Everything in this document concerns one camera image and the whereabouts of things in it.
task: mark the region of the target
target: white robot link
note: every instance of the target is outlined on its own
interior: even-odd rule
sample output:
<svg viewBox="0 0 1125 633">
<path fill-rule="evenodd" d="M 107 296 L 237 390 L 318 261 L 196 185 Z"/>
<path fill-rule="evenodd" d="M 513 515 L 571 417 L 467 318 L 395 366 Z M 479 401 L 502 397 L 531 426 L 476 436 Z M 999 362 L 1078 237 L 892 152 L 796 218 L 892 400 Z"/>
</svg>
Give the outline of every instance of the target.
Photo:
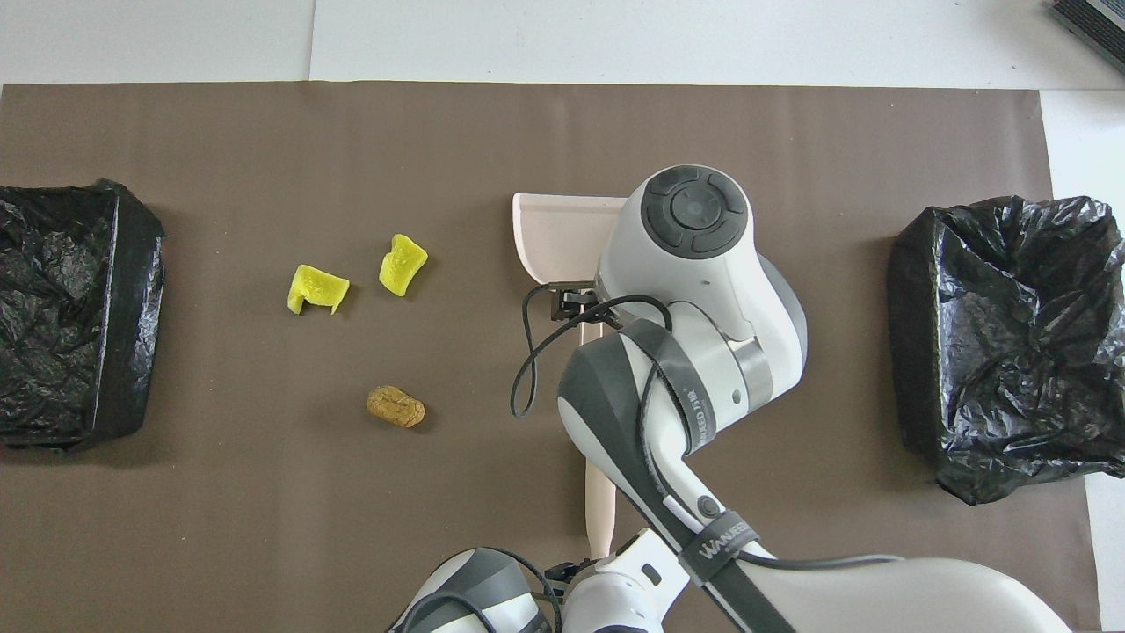
<svg viewBox="0 0 1125 633">
<path fill-rule="evenodd" d="M 619 329 L 575 351 L 559 414 L 575 446 L 651 530 L 605 559 L 552 570 L 554 585 L 534 572 L 556 607 L 556 630 L 663 631 L 690 579 L 741 631 L 1068 631 L 1026 587 L 965 561 L 777 560 L 684 464 L 792 389 L 808 350 L 804 311 L 758 254 L 750 201 L 729 175 L 677 165 L 641 182 L 621 208 L 593 286 L 598 302 L 562 329 L 600 318 Z M 458 554 L 390 630 L 550 630 L 518 561 L 490 549 Z"/>
</svg>

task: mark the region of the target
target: black cable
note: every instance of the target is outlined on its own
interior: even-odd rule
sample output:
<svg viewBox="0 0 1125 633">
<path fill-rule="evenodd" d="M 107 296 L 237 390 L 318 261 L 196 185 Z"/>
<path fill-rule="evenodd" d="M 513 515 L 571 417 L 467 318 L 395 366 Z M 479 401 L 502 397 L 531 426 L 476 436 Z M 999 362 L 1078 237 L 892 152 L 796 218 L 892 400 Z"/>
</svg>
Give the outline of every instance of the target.
<svg viewBox="0 0 1125 633">
<path fill-rule="evenodd" d="M 496 627 L 488 622 L 488 617 L 485 616 L 483 611 L 480 611 L 479 608 L 477 608 L 476 605 L 466 599 L 465 596 L 460 596 L 458 594 L 451 594 L 448 591 L 428 594 L 422 599 L 414 603 L 414 606 L 411 607 L 411 611 L 406 612 L 406 617 L 403 618 L 403 624 L 398 627 L 398 630 L 408 632 L 411 630 L 411 625 L 414 623 L 414 620 L 417 618 L 418 614 L 422 612 L 422 607 L 436 600 L 450 600 L 461 605 L 462 607 L 467 608 L 470 614 L 477 616 L 477 620 L 480 621 L 480 624 L 485 627 L 485 631 L 487 631 L 488 633 L 496 633 Z"/>
<path fill-rule="evenodd" d="M 550 287 L 551 287 L 550 283 L 542 283 L 542 284 L 536 286 L 536 287 L 531 288 L 531 290 L 529 290 L 528 293 L 523 297 L 523 335 L 528 340 L 528 354 L 529 355 L 534 351 L 536 343 L 534 343 L 534 340 L 531 338 L 531 320 L 530 320 L 530 318 L 528 316 L 528 306 L 531 304 L 531 299 L 534 298 L 537 293 L 546 291 L 546 290 L 549 290 Z M 522 416 L 515 416 L 516 418 L 522 418 L 522 417 L 526 416 L 528 412 L 531 410 L 531 406 L 534 405 L 534 403 L 536 403 L 536 390 L 537 390 L 538 387 L 539 387 L 539 364 L 538 363 L 532 363 L 531 364 L 531 394 L 528 397 L 528 406 L 522 412 L 523 415 Z M 508 405 L 512 408 L 512 414 L 515 415 L 515 387 L 514 386 L 512 388 L 512 401 L 508 403 Z"/>
<path fill-rule="evenodd" d="M 555 590 L 551 589 L 551 585 L 550 582 L 547 581 L 547 577 L 543 576 L 543 572 L 539 571 L 539 568 L 531 564 L 531 561 L 524 559 L 523 557 L 516 554 L 515 552 L 508 552 L 507 550 L 503 550 L 501 548 L 488 548 L 488 549 L 495 550 L 501 554 L 512 557 L 513 559 L 515 559 L 518 563 L 526 568 L 526 570 L 530 571 L 536 577 L 536 580 L 542 584 L 543 595 L 547 596 L 547 602 L 551 604 L 551 608 L 555 611 L 555 631 L 556 633 L 560 633 L 562 631 L 562 607 L 559 605 L 559 598 L 558 596 L 555 595 Z"/>
<path fill-rule="evenodd" d="M 515 380 L 512 381 L 512 395 L 511 398 L 508 399 L 508 409 L 512 412 L 512 416 L 516 418 L 528 417 L 528 414 L 531 413 L 532 407 L 536 406 L 536 394 L 539 391 L 539 371 L 537 363 L 539 355 L 543 352 L 543 350 L 547 349 L 547 346 L 555 343 L 556 341 L 558 341 L 559 337 L 573 331 L 574 328 L 577 328 L 582 324 L 593 324 L 596 322 L 604 322 L 606 315 L 612 314 L 610 309 L 624 302 L 646 302 L 660 311 L 660 316 L 664 319 L 664 328 L 669 332 L 672 331 L 672 313 L 668 310 L 668 307 L 664 305 L 663 301 L 648 295 L 624 295 L 611 298 L 609 300 L 603 300 L 602 302 L 594 305 L 590 309 L 586 309 L 582 314 L 574 316 L 574 318 L 572 318 L 566 324 L 559 326 L 557 331 L 555 331 L 550 336 L 543 340 L 538 346 L 532 347 L 531 323 L 528 319 L 528 304 L 531 301 L 531 298 L 534 297 L 534 295 L 539 293 L 543 289 L 549 289 L 549 288 L 550 283 L 536 286 L 534 288 L 531 289 L 531 291 L 528 292 L 528 295 L 523 299 L 523 325 L 524 325 L 524 334 L 526 335 L 528 338 L 529 352 L 528 352 L 528 359 L 523 362 L 523 365 L 520 367 L 520 371 L 515 374 Z M 531 370 L 531 389 L 528 392 L 528 401 L 524 405 L 523 409 L 516 410 L 515 396 L 516 392 L 520 390 L 520 386 L 523 385 L 523 377 L 528 373 L 529 369 Z"/>
<path fill-rule="evenodd" d="M 652 452 L 648 449 L 648 437 L 645 436 L 645 419 L 648 413 L 648 394 L 652 388 L 652 379 L 656 378 L 656 363 L 648 370 L 648 378 L 645 379 L 645 391 L 640 396 L 640 406 L 637 407 L 637 441 L 640 443 L 640 454 L 645 459 L 645 469 L 648 470 L 648 477 L 652 480 L 652 485 L 656 486 L 656 491 L 664 499 L 668 496 L 668 489 L 664 487 L 664 478 L 660 477 L 659 471 L 656 470 L 656 464 L 652 462 Z"/>
<path fill-rule="evenodd" d="M 894 561 L 903 560 L 902 557 L 891 557 L 889 554 L 863 554 L 858 557 L 844 557 L 840 559 L 820 559 L 812 561 L 785 561 L 780 559 L 771 559 L 770 557 L 759 557 L 757 554 L 752 554 L 749 552 L 739 552 L 738 560 L 748 562 L 750 564 L 756 564 L 759 567 L 766 567 L 770 569 L 781 569 L 785 571 L 813 571 L 813 570 L 826 570 L 826 569 L 842 569 L 848 567 L 858 567 L 873 563 L 890 563 Z"/>
</svg>

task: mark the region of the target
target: white table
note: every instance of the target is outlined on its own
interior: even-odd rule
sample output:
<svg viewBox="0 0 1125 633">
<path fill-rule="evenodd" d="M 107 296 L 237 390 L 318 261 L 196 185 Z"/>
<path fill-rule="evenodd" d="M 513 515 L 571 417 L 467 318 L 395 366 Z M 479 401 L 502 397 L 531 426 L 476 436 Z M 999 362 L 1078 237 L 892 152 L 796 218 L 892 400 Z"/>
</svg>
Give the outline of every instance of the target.
<svg viewBox="0 0 1125 633">
<path fill-rule="evenodd" d="M 1125 208 L 1125 75 L 1036 0 L 0 3 L 0 84 L 305 79 L 1037 89 L 1055 195 Z M 1125 630 L 1125 482 L 1086 483 Z"/>
</svg>

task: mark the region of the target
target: wooden handle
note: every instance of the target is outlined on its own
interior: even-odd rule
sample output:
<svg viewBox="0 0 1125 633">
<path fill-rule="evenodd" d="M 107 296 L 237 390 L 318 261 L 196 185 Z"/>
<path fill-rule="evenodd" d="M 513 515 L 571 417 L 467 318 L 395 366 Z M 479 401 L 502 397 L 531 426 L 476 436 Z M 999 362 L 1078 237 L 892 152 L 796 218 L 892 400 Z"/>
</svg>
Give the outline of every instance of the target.
<svg viewBox="0 0 1125 633">
<path fill-rule="evenodd" d="M 583 324 L 579 336 L 582 343 L 590 343 L 602 336 L 602 325 Z M 586 539 L 590 540 L 591 559 L 610 555 L 618 512 L 616 494 L 613 482 L 597 467 L 586 462 Z"/>
</svg>

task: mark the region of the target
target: white surface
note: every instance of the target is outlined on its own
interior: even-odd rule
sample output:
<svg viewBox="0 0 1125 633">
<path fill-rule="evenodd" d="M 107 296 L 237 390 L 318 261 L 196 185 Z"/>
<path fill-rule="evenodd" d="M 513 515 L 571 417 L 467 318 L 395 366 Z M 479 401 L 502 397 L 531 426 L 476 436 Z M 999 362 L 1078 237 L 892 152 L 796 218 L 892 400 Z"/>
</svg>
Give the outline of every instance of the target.
<svg viewBox="0 0 1125 633">
<path fill-rule="evenodd" d="M 1088 195 L 1125 216 L 1125 91 L 1044 91 L 1055 197 Z M 1125 481 L 1086 478 L 1101 627 L 1125 630 Z"/>
<path fill-rule="evenodd" d="M 1125 75 L 1043 11 L 1040 0 L 0 0 L 0 83 L 1116 88 L 1044 92 L 1043 124 L 1055 193 L 1090 193 L 1125 208 Z M 1106 630 L 1125 630 L 1123 488 L 1087 478 Z"/>
<path fill-rule="evenodd" d="M 0 0 L 0 83 L 308 79 L 315 0 Z"/>
<path fill-rule="evenodd" d="M 624 204 L 626 198 L 516 192 L 512 232 L 524 270 L 540 283 L 593 279 Z M 559 243 L 567 247 L 546 247 Z"/>
<path fill-rule="evenodd" d="M 1070 632 L 1027 587 L 965 561 L 910 559 L 818 571 L 737 564 L 798 631 Z"/>
<path fill-rule="evenodd" d="M 312 79 L 1125 88 L 1041 0 L 318 0 Z"/>
<path fill-rule="evenodd" d="M 658 585 L 644 572 L 645 567 L 656 571 Z M 604 558 L 594 570 L 567 591 L 562 626 L 568 632 L 618 625 L 663 633 L 660 621 L 688 580 L 675 554 L 648 528 L 640 531 L 628 550 Z"/>
</svg>

